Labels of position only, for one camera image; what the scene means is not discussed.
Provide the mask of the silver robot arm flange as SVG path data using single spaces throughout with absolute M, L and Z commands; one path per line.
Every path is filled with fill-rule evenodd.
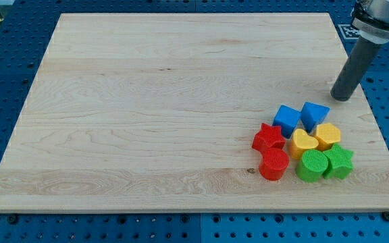
M 389 42 L 389 0 L 356 0 L 351 25 L 365 40 L 383 45 Z

